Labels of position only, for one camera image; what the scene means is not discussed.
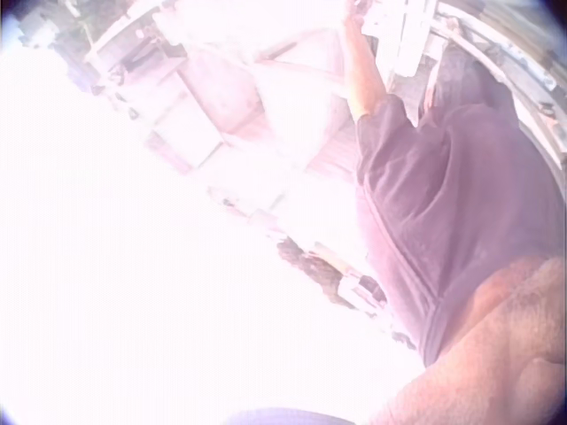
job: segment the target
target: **t-shirt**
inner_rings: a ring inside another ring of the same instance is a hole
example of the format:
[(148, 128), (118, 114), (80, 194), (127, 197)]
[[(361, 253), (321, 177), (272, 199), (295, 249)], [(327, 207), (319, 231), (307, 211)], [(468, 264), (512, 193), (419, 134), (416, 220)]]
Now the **t-shirt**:
[(426, 366), (452, 315), (523, 256), (563, 253), (564, 203), (544, 158), (484, 104), (413, 127), (388, 95), (361, 117), (358, 210), (369, 263)]

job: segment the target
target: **man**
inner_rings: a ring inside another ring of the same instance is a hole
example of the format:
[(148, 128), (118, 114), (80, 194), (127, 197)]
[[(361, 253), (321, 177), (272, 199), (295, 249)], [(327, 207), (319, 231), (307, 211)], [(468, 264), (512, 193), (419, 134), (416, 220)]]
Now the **man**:
[(354, 3), (340, 33), (361, 226), (427, 366), (370, 423), (545, 423), (565, 392), (557, 184), (509, 90), (455, 45), (413, 127), (385, 91)]

